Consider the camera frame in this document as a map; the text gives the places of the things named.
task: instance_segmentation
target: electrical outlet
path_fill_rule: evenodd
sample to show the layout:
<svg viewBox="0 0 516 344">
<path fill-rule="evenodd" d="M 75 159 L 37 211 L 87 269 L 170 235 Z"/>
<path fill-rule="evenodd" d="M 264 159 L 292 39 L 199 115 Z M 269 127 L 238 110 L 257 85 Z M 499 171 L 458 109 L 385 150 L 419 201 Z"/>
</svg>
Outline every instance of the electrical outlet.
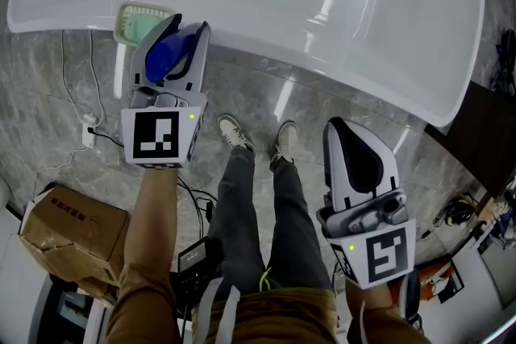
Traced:
<svg viewBox="0 0 516 344">
<path fill-rule="evenodd" d="M 97 118 L 92 114 L 84 114 L 82 117 L 82 144 L 85 147 L 91 149 L 95 146 L 96 136 L 94 134 L 90 134 L 88 132 L 88 128 L 93 128 L 95 132 L 94 125 L 97 123 Z"/>
</svg>

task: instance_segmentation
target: white sneaker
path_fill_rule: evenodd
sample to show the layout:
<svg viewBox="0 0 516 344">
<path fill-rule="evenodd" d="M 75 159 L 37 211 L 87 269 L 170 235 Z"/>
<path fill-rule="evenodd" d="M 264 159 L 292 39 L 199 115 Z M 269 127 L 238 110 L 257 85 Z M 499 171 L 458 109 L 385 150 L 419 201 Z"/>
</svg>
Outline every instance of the white sneaker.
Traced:
<svg viewBox="0 0 516 344">
<path fill-rule="evenodd" d="M 294 122 L 286 122 L 277 133 L 276 151 L 271 164 L 283 158 L 293 164 L 293 157 L 298 147 L 298 127 Z"/>
<path fill-rule="evenodd" d="M 218 127 L 220 128 L 224 139 L 231 148 L 245 147 L 249 149 L 254 155 L 256 154 L 256 147 L 254 143 L 243 134 L 242 127 L 231 115 L 220 115 L 218 117 Z"/>
</svg>

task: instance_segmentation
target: blue bottle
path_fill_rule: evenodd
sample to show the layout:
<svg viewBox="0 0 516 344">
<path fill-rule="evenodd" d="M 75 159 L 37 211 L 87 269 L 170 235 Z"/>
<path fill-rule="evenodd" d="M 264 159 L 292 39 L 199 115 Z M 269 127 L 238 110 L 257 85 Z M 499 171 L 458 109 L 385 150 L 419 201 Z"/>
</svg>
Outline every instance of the blue bottle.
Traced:
<svg viewBox="0 0 516 344">
<path fill-rule="evenodd" d="M 145 60 L 145 76 L 150 82 L 161 82 L 181 62 L 191 49 L 198 28 L 197 24 L 183 27 L 152 48 Z"/>
</svg>

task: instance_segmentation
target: gray jeans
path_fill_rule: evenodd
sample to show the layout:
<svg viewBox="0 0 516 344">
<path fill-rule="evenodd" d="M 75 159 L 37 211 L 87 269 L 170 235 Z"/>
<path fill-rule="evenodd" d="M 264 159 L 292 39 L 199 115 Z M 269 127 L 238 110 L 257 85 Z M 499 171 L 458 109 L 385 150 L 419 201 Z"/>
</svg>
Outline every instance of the gray jeans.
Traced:
<svg viewBox="0 0 516 344">
<path fill-rule="evenodd" d="M 312 287 L 331 290 L 314 224 L 308 214 L 298 170 L 286 160 L 277 161 L 274 173 L 274 227 L 271 288 Z M 222 244 L 223 262 L 218 276 L 224 281 L 216 299 L 227 298 L 232 285 L 242 294 L 259 291 L 265 265 L 260 253 L 258 223 L 252 204 L 255 160 L 251 151 L 235 147 L 218 186 L 218 204 L 208 236 Z"/>
</svg>

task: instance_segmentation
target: marble floor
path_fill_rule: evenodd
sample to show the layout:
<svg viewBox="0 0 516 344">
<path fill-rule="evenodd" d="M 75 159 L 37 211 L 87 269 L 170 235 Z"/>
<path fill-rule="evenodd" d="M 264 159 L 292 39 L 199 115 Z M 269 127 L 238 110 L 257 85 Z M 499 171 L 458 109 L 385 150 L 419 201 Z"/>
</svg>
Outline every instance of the marble floor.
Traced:
<svg viewBox="0 0 516 344">
<path fill-rule="evenodd" d="M 6 26 L 7 0 L 0 0 L 0 175 L 7 180 L 14 207 L 22 210 L 34 191 L 55 180 L 119 208 L 132 211 L 143 171 L 126 164 L 123 153 L 99 138 L 91 151 L 81 147 L 81 124 L 61 82 L 60 32 L 11 34 Z M 513 24 L 513 0 L 486 0 L 485 24 L 473 79 L 489 81 L 496 60 L 494 44 L 502 29 Z M 121 139 L 120 110 L 127 98 L 113 99 L 116 43 L 112 34 L 93 33 L 93 65 L 97 73 L 106 119 L 98 131 Z M 64 72 L 80 111 L 99 114 L 89 70 L 87 31 L 64 33 Z M 211 47 L 203 90 L 209 107 L 192 163 L 181 173 L 189 185 L 216 193 L 227 162 L 229 147 L 221 140 L 217 117 L 225 112 L 238 118 L 259 151 L 256 157 L 254 202 L 264 260 L 273 236 L 273 182 L 267 150 L 278 127 L 293 119 L 300 130 L 296 158 L 312 218 L 322 206 L 322 133 L 325 121 L 335 115 L 356 121 L 377 133 L 396 153 L 410 215 L 421 231 L 433 229 L 432 219 L 458 191 L 477 188 L 472 175 L 430 137 L 425 123 L 366 93 L 262 56 Z M 40 171 L 35 183 L 36 173 Z M 180 192 L 177 249 L 198 238 L 198 220 L 186 193 Z M 333 268 L 335 258 L 321 238 L 323 258 Z M 467 229 L 441 226 L 417 244 L 418 263 L 451 251 Z"/>
</svg>

